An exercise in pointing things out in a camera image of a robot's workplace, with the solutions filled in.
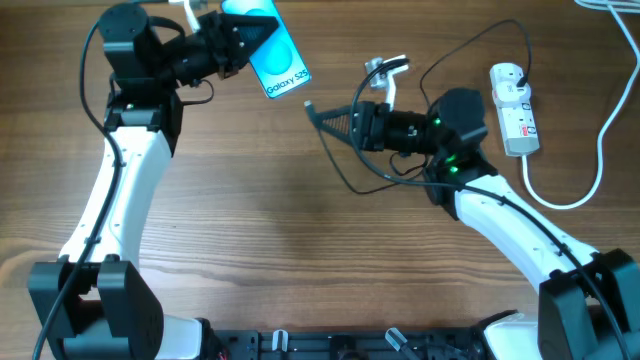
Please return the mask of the Galaxy S25 smartphone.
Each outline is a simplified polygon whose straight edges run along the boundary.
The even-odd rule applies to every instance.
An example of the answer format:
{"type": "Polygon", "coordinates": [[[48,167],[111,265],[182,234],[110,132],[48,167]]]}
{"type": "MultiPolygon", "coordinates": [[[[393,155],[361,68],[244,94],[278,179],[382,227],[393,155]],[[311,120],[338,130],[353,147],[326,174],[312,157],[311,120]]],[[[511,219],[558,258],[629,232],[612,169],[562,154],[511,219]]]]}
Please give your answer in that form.
{"type": "Polygon", "coordinates": [[[300,55],[273,0],[227,0],[225,13],[273,16],[278,29],[250,57],[250,63],[269,99],[275,99],[311,81],[311,73],[300,55]]]}

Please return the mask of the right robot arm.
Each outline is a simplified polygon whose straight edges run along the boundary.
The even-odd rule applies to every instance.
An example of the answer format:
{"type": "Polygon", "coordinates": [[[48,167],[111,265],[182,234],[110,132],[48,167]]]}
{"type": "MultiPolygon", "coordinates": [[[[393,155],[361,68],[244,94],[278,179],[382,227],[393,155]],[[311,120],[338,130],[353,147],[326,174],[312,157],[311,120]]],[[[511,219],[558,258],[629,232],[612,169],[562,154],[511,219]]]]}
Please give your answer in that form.
{"type": "Polygon", "coordinates": [[[318,112],[304,104],[320,134],[358,156],[393,150],[427,158],[430,201],[487,238],[538,294],[534,320],[511,312],[481,338],[492,359],[636,359],[639,266],[625,251],[597,251],[520,198],[480,149],[488,130],[479,92],[447,91],[425,114],[355,100],[318,112]]]}

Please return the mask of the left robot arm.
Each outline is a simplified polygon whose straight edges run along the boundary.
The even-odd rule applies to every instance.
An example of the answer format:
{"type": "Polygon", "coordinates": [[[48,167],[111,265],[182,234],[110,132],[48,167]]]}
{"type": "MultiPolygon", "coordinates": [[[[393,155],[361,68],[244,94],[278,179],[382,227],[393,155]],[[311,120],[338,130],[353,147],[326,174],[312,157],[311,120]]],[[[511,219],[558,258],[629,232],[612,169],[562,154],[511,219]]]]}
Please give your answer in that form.
{"type": "Polygon", "coordinates": [[[167,315],[139,272],[154,192],[175,154],[182,86],[229,78],[276,33],[266,14],[212,11],[186,25],[139,2],[107,9],[91,27],[111,65],[104,156],[81,220],[53,262],[34,264],[28,291],[42,328],[33,353],[58,359],[225,359],[202,318],[167,315]]]}

